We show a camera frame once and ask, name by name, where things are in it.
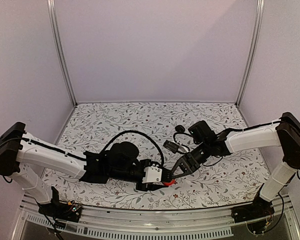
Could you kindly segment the floral patterned table mat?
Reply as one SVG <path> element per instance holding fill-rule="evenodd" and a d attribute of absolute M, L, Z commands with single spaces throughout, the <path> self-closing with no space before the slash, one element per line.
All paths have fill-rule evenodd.
<path fill-rule="evenodd" d="M 229 103 L 95 103 L 79 105 L 58 143 L 74 151 L 100 152 L 118 133 L 117 143 L 127 141 L 139 149 L 139 159 L 160 161 L 158 149 L 173 140 L 177 125 L 185 128 L 204 120 L 216 133 L 246 127 L 234 104 Z M 257 149 L 223 159 L 211 157 L 195 173 L 179 178 L 168 188 L 138 191 L 136 185 L 109 179 L 106 184 L 81 182 L 47 169 L 42 179 L 54 186 L 60 199 L 85 205 L 140 209 L 192 209 L 233 205 L 252 200 L 269 178 Z"/>

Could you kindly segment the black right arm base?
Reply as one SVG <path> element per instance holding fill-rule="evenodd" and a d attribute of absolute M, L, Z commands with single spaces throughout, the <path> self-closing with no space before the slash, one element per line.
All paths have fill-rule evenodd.
<path fill-rule="evenodd" d="M 231 217 L 235 223 L 263 218 L 274 213 L 272 202 L 261 198 L 260 192 L 257 192 L 252 203 L 231 208 Z"/>

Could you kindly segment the aluminium back right post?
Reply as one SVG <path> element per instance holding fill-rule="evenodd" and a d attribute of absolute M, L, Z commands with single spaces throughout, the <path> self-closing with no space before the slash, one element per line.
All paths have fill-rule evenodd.
<path fill-rule="evenodd" d="M 238 92 L 236 102 L 235 102 L 235 104 L 238 108 L 240 108 L 240 106 L 242 105 L 242 102 L 243 102 L 243 98 L 245 95 L 245 91 L 246 91 L 249 77 L 251 74 L 251 70 L 253 67 L 254 58 L 255 58 L 256 51 L 257 51 L 257 46 L 258 46 L 258 41 L 259 41 L 259 36 L 260 36 L 260 31 L 261 31 L 261 27 L 262 27 L 265 1 L 258 0 L 256 3 L 257 4 L 256 4 L 255 20 L 254 20 L 254 26 L 253 26 L 253 31 L 252 31 L 251 43 L 250 43 L 250 47 L 249 47 L 247 61 L 246 61 L 244 71 L 243 71 L 241 84 L 239 87 L 239 92 Z"/>

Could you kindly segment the aluminium back left post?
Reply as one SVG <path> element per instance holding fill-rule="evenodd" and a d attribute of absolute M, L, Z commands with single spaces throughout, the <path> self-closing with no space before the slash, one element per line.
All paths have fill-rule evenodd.
<path fill-rule="evenodd" d="M 48 9 L 48 15 L 49 15 L 49 21 L 51 25 L 51 30 L 52 30 L 52 36 L 55 44 L 55 49 L 56 49 L 56 54 L 61 70 L 61 74 L 64 80 L 64 84 L 70 99 L 70 102 L 73 107 L 76 107 L 78 105 L 74 88 L 71 83 L 70 79 L 70 74 L 68 71 L 67 67 L 67 62 L 62 46 L 62 40 L 61 40 L 61 35 L 59 31 L 59 26 L 58 26 L 58 18 L 57 18 L 57 11 L 56 11 L 56 5 L 54 0 L 47 0 L 47 9 Z"/>

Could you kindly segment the red round bottle cap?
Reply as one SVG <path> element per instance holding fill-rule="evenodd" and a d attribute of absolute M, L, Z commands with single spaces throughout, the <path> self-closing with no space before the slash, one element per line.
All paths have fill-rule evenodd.
<path fill-rule="evenodd" d="M 175 179 L 172 179 L 171 181 L 169 182 L 162 182 L 162 184 L 165 186 L 165 187 L 170 187 L 172 185 L 174 185 L 176 183 L 176 180 Z"/>

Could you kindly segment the aluminium front rail frame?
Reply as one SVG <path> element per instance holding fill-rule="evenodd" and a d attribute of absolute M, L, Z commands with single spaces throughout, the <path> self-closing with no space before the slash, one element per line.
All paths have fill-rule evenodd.
<path fill-rule="evenodd" d="M 14 240 L 300 240 L 300 224 L 288 195 L 273 201 L 266 233 L 235 222 L 231 206 L 186 210 L 128 210 L 85 205 L 79 222 L 52 227 L 25 196 L 18 210 Z"/>

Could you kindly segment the aluminium post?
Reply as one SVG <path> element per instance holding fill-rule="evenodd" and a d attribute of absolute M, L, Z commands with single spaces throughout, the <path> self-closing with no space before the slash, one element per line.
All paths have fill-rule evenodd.
<path fill-rule="evenodd" d="M 260 36 L 260 31 L 261 31 L 261 27 L 262 27 L 265 1 L 258 0 L 256 3 L 257 4 L 256 4 L 255 20 L 254 20 L 254 26 L 253 26 L 253 31 L 252 31 L 251 43 L 250 43 L 250 47 L 249 47 L 247 61 L 246 61 L 244 71 L 243 71 L 241 84 L 239 87 L 239 92 L 238 92 L 236 102 L 235 102 L 235 104 L 238 108 L 240 108 L 240 106 L 242 105 L 242 102 L 243 102 L 243 98 L 245 95 L 245 91 L 246 91 L 249 77 L 251 74 L 251 70 L 253 67 L 254 58 L 255 58 L 256 51 L 257 51 L 257 46 L 258 46 L 258 41 L 259 41 L 259 36 Z"/>
<path fill-rule="evenodd" d="M 56 49 L 56 54 L 61 70 L 61 74 L 64 80 L 64 84 L 70 99 L 70 102 L 73 107 L 76 107 L 78 105 L 74 88 L 71 83 L 70 79 L 70 74 L 68 71 L 67 67 L 67 62 L 62 46 L 62 40 L 61 40 L 61 35 L 59 31 L 59 26 L 58 26 L 58 18 L 57 18 L 57 11 L 56 11 L 56 5 L 54 0 L 47 0 L 47 9 L 48 9 L 48 15 L 49 15 L 49 21 L 51 25 L 51 30 L 52 30 L 52 36 L 55 44 L 55 49 Z"/>

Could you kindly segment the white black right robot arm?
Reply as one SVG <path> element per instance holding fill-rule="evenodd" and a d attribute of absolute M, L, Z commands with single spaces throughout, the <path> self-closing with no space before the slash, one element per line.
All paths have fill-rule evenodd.
<path fill-rule="evenodd" d="M 197 147 L 181 156 L 171 170 L 172 179 L 196 172 L 209 157 L 226 157 L 242 151 L 279 147 L 282 162 L 273 170 L 269 179 L 260 187 L 256 200 L 249 206 L 252 218 L 259 218 L 268 210 L 282 188 L 300 170 L 300 122 L 290 112 L 268 123 L 244 129 L 226 128 L 215 133 L 204 120 L 188 129 Z"/>

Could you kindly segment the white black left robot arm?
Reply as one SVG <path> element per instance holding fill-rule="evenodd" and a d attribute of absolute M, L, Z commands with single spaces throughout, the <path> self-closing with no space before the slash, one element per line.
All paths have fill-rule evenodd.
<path fill-rule="evenodd" d="M 105 184 L 108 179 L 136 184 L 138 191 L 164 188 L 169 173 L 158 162 L 138 160 L 139 150 L 131 142 L 115 143 L 100 153 L 71 151 L 40 140 L 16 122 L 0 136 L 0 175 L 10 177 L 53 216 L 64 213 L 58 191 L 47 186 L 30 168 L 38 165 L 56 170 L 84 183 Z"/>

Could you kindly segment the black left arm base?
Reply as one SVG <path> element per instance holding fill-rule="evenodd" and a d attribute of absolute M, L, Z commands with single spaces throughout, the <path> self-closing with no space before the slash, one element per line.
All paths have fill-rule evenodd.
<path fill-rule="evenodd" d="M 52 198 L 47 204 L 39 204 L 38 212 L 53 219 L 60 219 L 78 223 L 82 214 L 82 204 L 74 200 L 69 202 L 61 202 L 59 192 L 55 187 L 51 187 Z"/>

